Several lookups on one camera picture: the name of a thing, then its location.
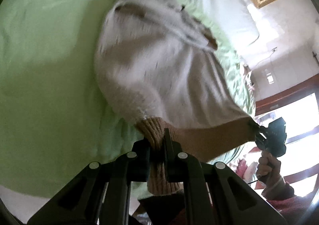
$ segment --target red clothing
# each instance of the red clothing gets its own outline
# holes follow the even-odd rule
[[[294,189],[286,183],[284,190],[278,194],[274,200],[268,202],[286,219],[289,225],[294,225],[306,212],[317,190],[309,193],[305,197],[294,195]],[[184,225],[186,224],[186,213],[183,209],[179,215],[169,223],[169,225]],[[319,208],[317,207],[312,213],[310,219],[303,225],[319,225]]]

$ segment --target knit sleeve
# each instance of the knit sleeve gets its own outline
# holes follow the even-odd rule
[[[266,187],[263,192],[262,196],[265,197],[267,200],[286,200],[289,198],[294,197],[294,189],[289,185],[288,182],[285,182],[283,177],[271,187]]]

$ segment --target white wall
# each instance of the white wall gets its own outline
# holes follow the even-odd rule
[[[243,56],[248,58],[253,70],[256,101],[319,73],[319,66],[312,56],[318,17],[310,0],[277,0],[255,9],[260,39],[243,52]],[[268,83],[269,73],[274,79],[273,84]]]

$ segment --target pink fabric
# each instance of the pink fabric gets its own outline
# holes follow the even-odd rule
[[[286,183],[286,188],[277,197],[277,200],[269,200],[268,202],[281,213],[288,224],[295,224],[310,206],[316,192],[317,189],[305,197],[298,197],[294,195],[293,188]],[[313,212],[311,218],[304,225],[317,224],[319,224],[319,208]]]
[[[237,170],[236,170],[236,174],[241,178],[243,179],[244,178],[244,174],[245,174],[245,171],[247,170],[248,166],[247,166],[247,163],[246,163],[246,160],[245,159],[241,159],[238,161],[238,167],[237,167]]]

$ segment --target wooden door frame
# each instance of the wooden door frame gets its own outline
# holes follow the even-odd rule
[[[319,74],[283,92],[256,102],[256,116],[278,109],[315,93],[319,108]]]

